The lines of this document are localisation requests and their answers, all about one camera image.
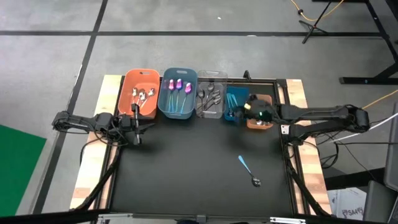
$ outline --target tripod stand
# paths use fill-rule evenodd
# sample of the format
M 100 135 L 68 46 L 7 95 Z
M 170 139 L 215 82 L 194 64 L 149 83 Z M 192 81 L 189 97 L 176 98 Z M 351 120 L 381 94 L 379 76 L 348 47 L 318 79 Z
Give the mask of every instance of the tripod stand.
M 326 8 L 323 10 L 323 12 L 321 13 L 321 15 L 318 17 L 318 19 L 317 19 L 317 21 L 315 22 L 314 25 L 311 25 L 311 24 L 309 24 L 309 23 L 307 23 L 307 22 L 304 22 L 304 21 L 301 21 L 301 20 L 298 21 L 299 23 L 306 25 L 306 26 L 310 29 L 310 31 L 307 33 L 307 35 L 306 35 L 306 36 L 304 37 L 304 39 L 303 39 L 303 42 L 302 42 L 303 44 L 305 44 L 305 43 L 307 42 L 308 38 L 310 38 L 311 34 L 312 34 L 315 30 L 320 31 L 320 32 L 322 32 L 322 33 L 325 34 L 325 35 L 328 35 L 328 32 L 324 31 L 323 29 L 319 29 L 319 28 L 317 27 L 317 24 L 318 24 L 318 22 L 321 20 L 322 16 L 323 16 L 324 13 L 326 12 L 326 10 L 329 8 L 329 6 L 330 6 L 330 4 L 331 4 L 331 1 L 332 1 L 332 0 L 329 0 L 328 5 L 327 5 Z M 300 9 L 300 10 L 298 11 L 298 14 L 300 15 L 302 12 L 303 12 L 303 10 Z

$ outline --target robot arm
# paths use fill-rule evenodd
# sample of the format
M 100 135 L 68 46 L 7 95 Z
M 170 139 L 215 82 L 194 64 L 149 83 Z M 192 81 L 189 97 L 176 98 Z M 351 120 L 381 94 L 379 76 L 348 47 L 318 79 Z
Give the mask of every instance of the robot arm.
M 136 104 L 132 107 L 134 112 L 137 111 L 134 117 L 126 114 L 113 116 L 111 113 L 100 113 L 93 118 L 86 118 L 62 111 L 55 116 L 52 126 L 55 130 L 63 132 L 71 128 L 84 130 L 87 133 L 93 131 L 106 136 L 111 142 L 117 142 L 120 138 L 125 139 L 126 133 L 134 132 L 133 144 L 138 145 L 141 143 L 140 134 L 144 134 L 154 123 L 139 115 L 139 107 Z
M 368 112 L 353 105 L 331 108 L 299 108 L 293 105 L 271 105 L 251 95 L 243 107 L 236 108 L 235 116 L 282 124 L 282 139 L 286 143 L 303 144 L 309 136 L 333 131 L 363 133 L 369 130 Z M 297 121 L 324 121 L 302 126 Z

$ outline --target green mat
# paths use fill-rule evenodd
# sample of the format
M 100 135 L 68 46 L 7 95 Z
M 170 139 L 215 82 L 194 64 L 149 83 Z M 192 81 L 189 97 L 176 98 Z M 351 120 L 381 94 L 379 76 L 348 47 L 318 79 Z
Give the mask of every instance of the green mat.
M 0 217 L 15 215 L 45 139 L 0 125 Z

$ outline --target blue handle spoon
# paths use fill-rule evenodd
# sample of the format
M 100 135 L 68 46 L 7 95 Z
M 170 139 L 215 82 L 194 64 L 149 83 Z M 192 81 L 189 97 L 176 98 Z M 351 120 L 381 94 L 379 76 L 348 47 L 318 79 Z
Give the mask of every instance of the blue handle spoon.
M 249 172 L 249 174 L 251 176 L 251 183 L 253 184 L 253 186 L 261 187 L 261 181 L 257 177 L 253 176 L 253 174 L 251 174 L 251 171 L 250 171 L 248 165 L 246 165 L 246 163 L 244 162 L 243 157 L 242 156 L 238 156 L 238 159 L 245 166 L 246 170 L 248 170 L 248 172 Z

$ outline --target purple spoon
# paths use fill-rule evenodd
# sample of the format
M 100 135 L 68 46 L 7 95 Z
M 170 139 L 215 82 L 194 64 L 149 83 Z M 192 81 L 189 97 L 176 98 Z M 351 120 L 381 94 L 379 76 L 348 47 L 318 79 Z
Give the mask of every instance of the purple spoon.
M 192 92 L 192 84 L 191 83 L 187 83 L 186 87 L 185 87 L 185 97 L 184 97 L 184 101 L 182 102 L 182 106 L 181 106 L 181 110 L 180 113 L 182 113 L 183 109 L 184 109 L 184 105 L 185 105 L 185 100 L 187 100 L 187 96 Z
M 177 84 L 175 85 L 175 89 L 177 90 L 177 102 L 175 103 L 175 110 L 174 112 L 177 112 L 178 108 L 178 97 L 180 96 L 180 90 L 182 90 L 182 79 L 179 78 L 177 80 Z
M 174 111 L 174 106 L 173 106 L 174 80 L 170 80 L 169 90 L 170 90 L 170 95 L 169 95 L 169 103 L 168 103 L 167 111 L 171 112 L 171 111 Z

